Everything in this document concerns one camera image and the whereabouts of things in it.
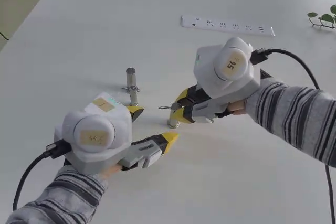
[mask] plant stem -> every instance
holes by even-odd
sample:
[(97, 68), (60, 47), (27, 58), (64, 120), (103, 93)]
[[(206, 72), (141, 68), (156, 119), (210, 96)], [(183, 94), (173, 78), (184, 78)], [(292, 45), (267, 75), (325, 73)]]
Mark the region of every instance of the plant stem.
[(319, 24), (315, 24), (313, 21), (311, 21), (310, 18), (309, 18), (309, 21), (311, 22), (311, 24), (312, 24), (313, 26), (328, 27), (328, 28), (331, 28), (331, 29), (336, 29), (336, 27), (334, 26), (334, 24), (332, 24), (332, 26), (327, 26), (327, 25), (325, 25), (324, 23), (322, 23), (321, 20), (320, 20), (321, 25), (319, 25)]

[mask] hand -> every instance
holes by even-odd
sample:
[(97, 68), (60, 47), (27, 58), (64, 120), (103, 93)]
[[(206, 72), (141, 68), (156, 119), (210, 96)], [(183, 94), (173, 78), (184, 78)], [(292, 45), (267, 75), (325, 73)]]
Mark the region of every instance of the hand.
[(228, 111), (231, 111), (233, 115), (246, 114), (244, 110), (245, 100), (240, 100), (234, 103), (230, 103), (227, 107)]
[(102, 179), (108, 179), (109, 177), (111, 177), (113, 173), (116, 173), (120, 171), (121, 169), (122, 169), (121, 165), (113, 165), (110, 168), (103, 170), (101, 173), (99, 173), (99, 176)]

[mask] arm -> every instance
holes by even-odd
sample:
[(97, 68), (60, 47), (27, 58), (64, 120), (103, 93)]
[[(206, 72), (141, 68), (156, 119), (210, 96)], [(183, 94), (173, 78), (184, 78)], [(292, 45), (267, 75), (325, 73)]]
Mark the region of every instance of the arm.
[(107, 178), (120, 169), (114, 166), (99, 175), (83, 175), (64, 166), (42, 195), (14, 211), (6, 224), (87, 224), (107, 188)]
[(261, 77), (245, 111), (268, 132), (336, 167), (336, 100), (321, 90), (289, 87), (263, 71)]

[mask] power outlet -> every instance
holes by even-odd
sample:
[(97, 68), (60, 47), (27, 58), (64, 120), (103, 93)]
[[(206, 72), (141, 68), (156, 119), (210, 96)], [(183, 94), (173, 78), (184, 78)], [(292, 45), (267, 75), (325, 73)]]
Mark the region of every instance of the power outlet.
[(251, 34), (275, 37), (271, 26), (253, 25), (245, 22), (219, 21), (194, 16), (182, 16), (181, 26), (196, 29), (223, 31), (226, 33)]

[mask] white table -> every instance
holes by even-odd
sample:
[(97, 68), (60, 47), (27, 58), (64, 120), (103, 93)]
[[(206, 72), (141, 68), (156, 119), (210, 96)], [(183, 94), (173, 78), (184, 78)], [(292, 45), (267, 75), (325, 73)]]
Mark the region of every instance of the white table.
[[(54, 126), (101, 91), (121, 102), (125, 70), (135, 67), (146, 111), (134, 138), (167, 130), (170, 105), (194, 84), (198, 47), (231, 34), (186, 29), (183, 14), (250, 20), (276, 38), (240, 36), (255, 48), (301, 56), (336, 95), (336, 31), (310, 27), (306, 13), (333, 0), (41, 0), (0, 54), (0, 221), (7, 219), (27, 165), (53, 139)], [(274, 55), (263, 64), (289, 84), (311, 85), (301, 67)], [(147, 170), (111, 178), (93, 223), (329, 223), (323, 165), (271, 136), (247, 116), (183, 125), (169, 155)], [(19, 205), (38, 197), (62, 158), (37, 166)], [(333, 180), (336, 175), (332, 169)]]

